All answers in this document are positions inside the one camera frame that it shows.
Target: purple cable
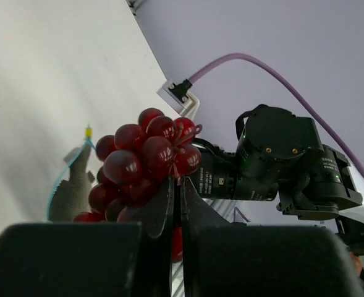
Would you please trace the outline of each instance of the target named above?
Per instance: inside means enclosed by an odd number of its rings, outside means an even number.
[[[291,94],[301,103],[301,105],[312,115],[312,117],[323,127],[323,129],[337,142],[340,148],[345,152],[345,154],[349,157],[352,163],[356,166],[356,169],[360,172],[360,174],[364,178],[364,166],[360,163],[358,158],[355,154],[348,148],[347,144],[338,136],[338,134],[329,126],[328,123],[321,116],[308,104],[307,101],[298,93],[298,91],[293,88],[293,86],[285,80],[278,72],[274,69],[266,65],[265,63],[261,62],[260,60],[249,56],[248,54],[241,54],[241,53],[234,53],[234,54],[227,54],[223,57],[220,57],[213,62],[209,63],[208,65],[201,68],[199,71],[194,73],[188,80],[191,84],[194,84],[198,79],[203,77],[207,74],[210,70],[218,67],[219,65],[223,64],[224,62],[228,62],[231,60],[245,60],[248,62],[253,63],[254,65],[262,68],[269,74],[271,74],[275,79],[277,79],[286,89],[289,90]]]

